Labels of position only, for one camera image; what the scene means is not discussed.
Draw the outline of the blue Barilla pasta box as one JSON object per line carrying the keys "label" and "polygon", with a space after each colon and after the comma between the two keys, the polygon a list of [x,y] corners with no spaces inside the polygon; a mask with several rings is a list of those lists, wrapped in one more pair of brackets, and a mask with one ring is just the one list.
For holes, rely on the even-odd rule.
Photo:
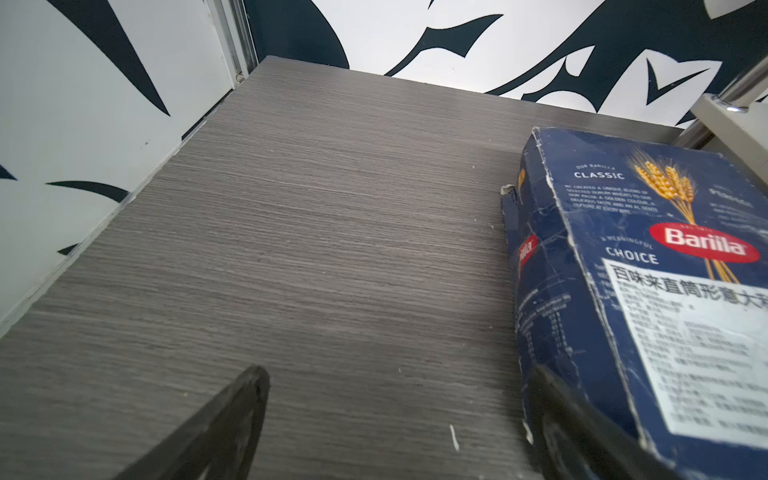
{"label": "blue Barilla pasta box", "polygon": [[537,369],[685,479],[767,475],[767,198],[706,151],[535,128],[502,197]]}

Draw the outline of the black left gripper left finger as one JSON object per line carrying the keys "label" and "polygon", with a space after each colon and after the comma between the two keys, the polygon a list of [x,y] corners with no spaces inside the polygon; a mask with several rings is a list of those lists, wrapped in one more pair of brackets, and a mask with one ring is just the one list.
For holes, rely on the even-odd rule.
{"label": "black left gripper left finger", "polygon": [[262,432],[270,377],[252,365],[118,479],[246,479]]}

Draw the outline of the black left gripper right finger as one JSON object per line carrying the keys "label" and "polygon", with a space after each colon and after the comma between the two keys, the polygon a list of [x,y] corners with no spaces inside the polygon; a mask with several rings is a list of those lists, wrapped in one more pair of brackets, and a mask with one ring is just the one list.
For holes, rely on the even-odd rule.
{"label": "black left gripper right finger", "polygon": [[533,368],[528,399],[528,425],[546,479],[678,477],[547,367]]}

